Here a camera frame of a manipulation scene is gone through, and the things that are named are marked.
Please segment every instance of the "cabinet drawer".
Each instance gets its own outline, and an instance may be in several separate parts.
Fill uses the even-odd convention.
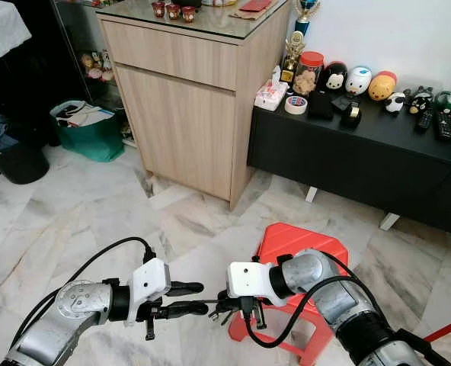
[[[237,46],[103,21],[118,63],[235,90]]]
[[[230,197],[232,92],[117,66],[146,169]]]

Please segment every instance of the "tape roll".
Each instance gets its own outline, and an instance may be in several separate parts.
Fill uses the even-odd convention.
[[[290,114],[302,114],[307,109],[307,100],[302,97],[288,97],[285,101],[285,111]]]

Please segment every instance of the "teal bin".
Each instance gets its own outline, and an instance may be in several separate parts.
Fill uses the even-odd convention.
[[[50,111],[62,146],[97,162],[111,162],[124,151],[120,126],[115,114],[109,114],[108,119],[96,124],[82,127],[61,127],[56,122],[56,115],[60,111],[69,105],[81,103],[82,101],[65,101]]]

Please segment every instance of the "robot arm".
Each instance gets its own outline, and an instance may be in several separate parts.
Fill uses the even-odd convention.
[[[414,351],[416,348],[433,364],[450,365],[431,350],[428,342],[403,329],[394,332],[381,310],[376,309],[376,302],[373,303],[367,295],[369,291],[365,292],[355,281],[346,281],[345,278],[342,281],[343,277],[338,277],[340,272],[332,259],[334,258],[327,257],[325,253],[308,249],[294,257],[279,257],[279,265],[234,262],[227,271],[228,303],[225,303],[225,307],[219,304],[214,315],[227,310],[242,310],[250,336],[264,347],[277,345],[279,342],[267,344],[255,339],[249,320],[254,311],[258,328],[266,327],[261,302],[245,299],[261,297],[274,306],[281,307],[289,297],[309,294],[310,290],[314,290],[312,298],[315,306],[344,349],[349,352],[354,364],[423,366]]]
[[[196,301],[178,301],[162,307],[162,296],[181,296],[203,290],[199,283],[170,280],[168,266],[153,258],[133,272],[127,286],[116,278],[101,284],[73,281],[63,286],[53,305],[11,347],[2,365],[61,366],[90,326],[124,321],[126,326],[146,321],[146,340],[153,339],[153,319],[171,319],[188,313],[204,315],[208,307]]]
[[[279,265],[234,262],[227,271],[227,291],[213,301],[217,303],[216,311],[210,316],[241,310],[253,340],[272,347],[281,343],[281,337],[273,344],[261,343],[251,331],[251,314],[254,312],[257,318],[257,327],[265,328],[261,302],[281,307],[289,297],[306,294],[301,302],[305,305],[312,295],[319,313],[354,364],[424,366],[414,352],[416,349],[432,364],[450,366],[431,351],[429,343],[403,329],[393,332],[369,290],[359,280],[348,281],[349,277],[339,276],[332,260],[336,259],[309,249],[294,257],[279,257]],[[168,266],[153,255],[133,272],[126,286],[120,286],[117,278],[100,284],[69,282],[59,290],[51,307],[16,340],[1,366],[61,366],[87,328],[108,320],[124,321],[127,326],[146,321],[146,340],[154,339],[154,319],[208,312],[205,304],[208,300],[178,301],[163,307],[162,296],[196,294],[202,290],[203,285],[196,282],[171,281]]]

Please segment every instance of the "black cable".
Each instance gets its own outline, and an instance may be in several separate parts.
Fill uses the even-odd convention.
[[[386,319],[385,314],[383,313],[383,311],[381,310],[381,307],[379,307],[378,302],[376,301],[376,298],[374,297],[373,293],[369,290],[369,288],[356,276],[356,274],[354,272],[352,272],[343,262],[341,262],[341,260],[339,258],[334,257],[332,254],[327,253],[327,252],[321,252],[322,254],[326,255],[327,257],[329,257],[329,259],[331,259],[332,261],[336,262],[338,265],[340,265],[342,267],[342,269],[344,269],[349,276],[351,276],[352,278],[357,279],[359,282],[357,282],[356,284],[361,287],[364,291],[364,293],[366,294],[366,296],[369,298],[369,301],[371,301],[371,304],[373,305],[373,307],[375,308],[375,310],[378,312],[378,314],[381,316],[382,320],[388,325],[388,320]]]
[[[109,246],[103,248],[101,251],[99,251],[97,254],[95,254],[94,256],[92,256],[89,260],[87,260],[82,267],[80,267],[77,272],[75,272],[73,274],[73,276],[71,276],[71,278],[69,280],[67,280],[67,282],[65,284],[68,284],[72,281],[74,281],[95,259],[99,258],[101,255],[103,255],[104,253],[108,252],[109,250],[115,248],[116,246],[119,246],[125,242],[131,242],[131,241],[137,241],[137,242],[141,242],[146,251],[145,251],[145,255],[144,255],[144,259],[143,262],[147,262],[149,259],[156,257],[156,254],[152,251],[151,247],[149,246],[149,244],[143,239],[143,238],[139,238],[138,236],[131,236],[129,238],[125,238],[125,239],[121,239],[118,240],[112,244],[110,244]],[[14,339],[12,340],[11,343],[11,348],[14,346],[14,344],[18,341],[18,339],[20,337],[22,337],[22,335],[24,334],[25,330],[32,327],[32,325],[41,318],[41,316],[51,307],[51,305],[54,303],[54,300],[56,298],[56,295],[58,294],[58,291],[61,289],[58,288],[56,290],[54,290],[51,294],[48,294],[46,297],[44,297],[30,312],[29,314],[26,316],[26,318],[24,319],[24,321],[22,322],[21,326],[19,326],[19,329],[17,330],[17,332],[15,333]],[[36,312],[44,305],[46,304],[46,306],[35,316],[34,314],[36,314]]]
[[[309,291],[307,291],[307,293],[305,294],[305,296],[302,298],[302,300],[300,301],[299,305],[296,307],[295,312],[293,313],[293,315],[289,318],[288,324],[286,325],[286,328],[282,331],[282,333],[280,334],[280,336],[275,339],[272,342],[264,342],[261,339],[259,339],[253,332],[253,330],[251,329],[251,314],[244,314],[244,321],[246,323],[246,329],[248,330],[248,334],[251,337],[251,339],[253,341],[255,341],[257,344],[259,344],[261,347],[265,347],[265,348],[274,348],[277,347],[278,345],[281,344],[281,342],[283,342],[285,340],[285,338],[289,335],[289,333],[291,332],[293,326],[295,325],[296,320],[298,319],[298,317],[300,316],[300,314],[303,311],[303,308],[305,307],[305,305],[307,304],[307,302],[309,301],[310,297],[312,297],[312,295],[321,287],[324,287],[327,284],[331,284],[332,282],[338,282],[338,281],[350,281],[350,282],[354,282],[356,283],[357,279],[349,277],[349,276],[334,276],[331,278],[327,278],[323,281],[320,281],[318,284],[316,284],[314,287],[312,287]]]
[[[244,321],[246,323],[246,329],[248,330],[248,334],[251,337],[251,339],[253,341],[255,341],[257,344],[259,344],[261,347],[274,348],[274,347],[277,347],[278,345],[280,345],[286,339],[286,337],[289,335],[289,333],[291,332],[293,326],[295,325],[296,320],[298,319],[298,317],[302,313],[303,308],[305,307],[307,302],[310,300],[310,297],[312,297],[312,295],[318,289],[326,286],[327,284],[331,284],[333,282],[339,282],[339,281],[353,282],[353,283],[357,284],[359,287],[361,287],[361,289],[366,293],[367,297],[369,298],[369,300],[373,304],[374,309],[379,313],[379,315],[381,316],[382,320],[388,326],[388,321],[387,321],[387,319],[385,317],[385,314],[382,312],[381,308],[379,307],[378,303],[376,302],[376,298],[371,293],[369,288],[356,276],[356,274],[354,272],[352,272],[343,262],[341,262],[341,260],[339,260],[338,258],[334,257],[332,254],[329,254],[327,252],[321,252],[321,253],[326,255],[332,261],[334,261],[337,264],[339,264],[349,274],[349,276],[334,276],[334,277],[331,277],[331,278],[327,278],[327,279],[325,279],[323,281],[320,281],[315,286],[313,286],[309,291],[307,291],[305,296],[300,301],[299,305],[296,307],[295,312],[289,318],[288,324],[286,324],[285,329],[282,331],[280,336],[277,339],[275,339],[274,341],[272,341],[272,342],[264,342],[264,341],[259,339],[254,334],[254,332],[253,332],[253,330],[251,328],[251,323],[250,323],[251,314],[246,314],[245,313]]]

